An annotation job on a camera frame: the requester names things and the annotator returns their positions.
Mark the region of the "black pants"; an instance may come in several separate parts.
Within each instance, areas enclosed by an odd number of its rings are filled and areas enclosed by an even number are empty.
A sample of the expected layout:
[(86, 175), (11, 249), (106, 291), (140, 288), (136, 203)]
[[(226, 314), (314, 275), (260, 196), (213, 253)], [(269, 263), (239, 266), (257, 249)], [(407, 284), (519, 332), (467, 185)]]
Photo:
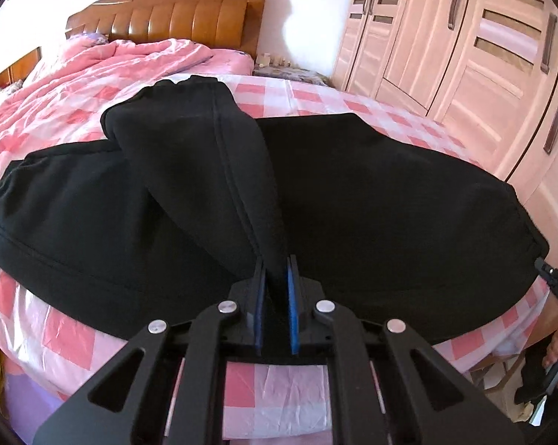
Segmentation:
[(194, 76), (141, 89), (101, 125), (101, 140), (7, 167), (0, 268), (119, 339), (194, 319), (258, 263), (282, 300), (295, 257), (360, 319), (441, 343), (517, 303), (550, 250), (511, 185), (353, 113), (254, 119)]

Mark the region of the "pink wooden wardrobe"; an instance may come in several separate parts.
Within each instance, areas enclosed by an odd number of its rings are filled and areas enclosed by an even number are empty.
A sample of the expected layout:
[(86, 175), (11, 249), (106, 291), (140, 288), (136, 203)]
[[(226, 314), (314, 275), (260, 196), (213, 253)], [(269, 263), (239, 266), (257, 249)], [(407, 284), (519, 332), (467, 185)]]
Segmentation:
[(441, 123), (515, 187), (558, 267), (553, 0), (351, 0), (332, 79)]

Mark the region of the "pink crumpled quilt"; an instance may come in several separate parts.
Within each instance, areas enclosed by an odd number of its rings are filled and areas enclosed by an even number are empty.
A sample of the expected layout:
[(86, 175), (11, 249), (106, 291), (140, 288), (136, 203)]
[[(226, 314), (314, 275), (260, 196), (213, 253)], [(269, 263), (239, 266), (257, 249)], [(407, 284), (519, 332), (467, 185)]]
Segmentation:
[(168, 75), (194, 70), (249, 75), (253, 57), (189, 39), (149, 43), (76, 37), (58, 58), (43, 62), (0, 104), (0, 155), (77, 142), (92, 133), (102, 107)]

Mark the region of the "floral pillow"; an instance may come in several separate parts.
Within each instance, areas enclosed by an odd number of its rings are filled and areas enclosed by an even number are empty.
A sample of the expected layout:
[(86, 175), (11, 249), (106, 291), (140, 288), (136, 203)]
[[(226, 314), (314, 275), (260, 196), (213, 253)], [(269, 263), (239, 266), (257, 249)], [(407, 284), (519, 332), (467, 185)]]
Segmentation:
[(300, 68), (290, 60), (279, 55), (272, 55), (271, 53), (257, 55), (253, 75), (262, 76), (262, 78), (279, 78), (292, 80), (292, 82), (304, 82), (332, 88), (330, 79), (325, 75), (314, 70)]

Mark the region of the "brown wooden nightstand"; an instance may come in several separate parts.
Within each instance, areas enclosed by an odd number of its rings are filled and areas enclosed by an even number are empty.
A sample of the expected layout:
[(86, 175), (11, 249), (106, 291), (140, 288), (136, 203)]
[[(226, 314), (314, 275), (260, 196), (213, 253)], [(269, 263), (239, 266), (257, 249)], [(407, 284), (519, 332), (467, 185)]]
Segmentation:
[(5, 88), (19, 80), (25, 80), (42, 58), (40, 47), (29, 51), (19, 60), (0, 73), (0, 88)]

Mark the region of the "brown padded wooden headboard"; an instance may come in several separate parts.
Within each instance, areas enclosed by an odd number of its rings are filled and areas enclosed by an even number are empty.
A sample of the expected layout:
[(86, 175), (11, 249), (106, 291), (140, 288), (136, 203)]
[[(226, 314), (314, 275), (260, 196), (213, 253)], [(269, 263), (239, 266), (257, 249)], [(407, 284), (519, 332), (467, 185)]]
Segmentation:
[(99, 0), (68, 18), (65, 35), (135, 43), (189, 39), (255, 56), (266, 0)]

